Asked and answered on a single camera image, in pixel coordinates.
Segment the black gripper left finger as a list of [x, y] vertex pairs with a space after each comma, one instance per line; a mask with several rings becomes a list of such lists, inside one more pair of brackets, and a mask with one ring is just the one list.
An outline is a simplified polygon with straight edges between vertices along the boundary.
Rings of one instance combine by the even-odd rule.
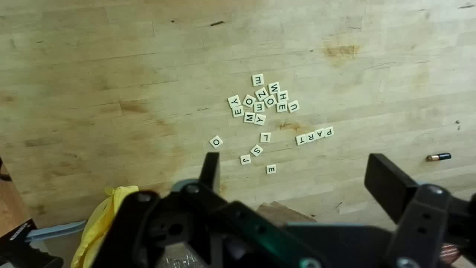
[[218, 191], [219, 177], [221, 177], [221, 154], [209, 152], [203, 164], [200, 182], [209, 186], [212, 191]]

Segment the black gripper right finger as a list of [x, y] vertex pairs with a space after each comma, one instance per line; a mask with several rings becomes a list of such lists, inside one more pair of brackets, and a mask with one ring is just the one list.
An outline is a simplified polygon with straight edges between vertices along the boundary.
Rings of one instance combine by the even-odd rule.
[[420, 185], [384, 154], [371, 154], [365, 174], [365, 188], [398, 224]]

